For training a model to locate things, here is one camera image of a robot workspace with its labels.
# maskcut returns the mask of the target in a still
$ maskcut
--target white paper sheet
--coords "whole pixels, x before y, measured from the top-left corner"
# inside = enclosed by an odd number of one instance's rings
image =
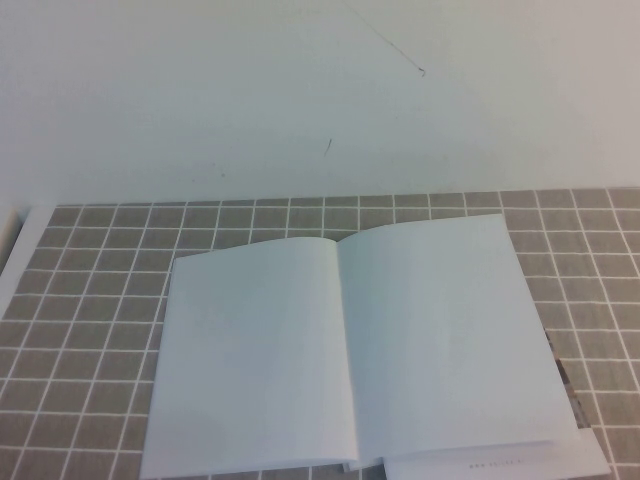
[[[360,461],[575,437],[502,216],[338,244]]]
[[[176,260],[142,477],[357,458],[336,244]]]
[[[560,480],[605,475],[607,459],[590,428],[574,440],[464,448],[384,460],[387,480]]]

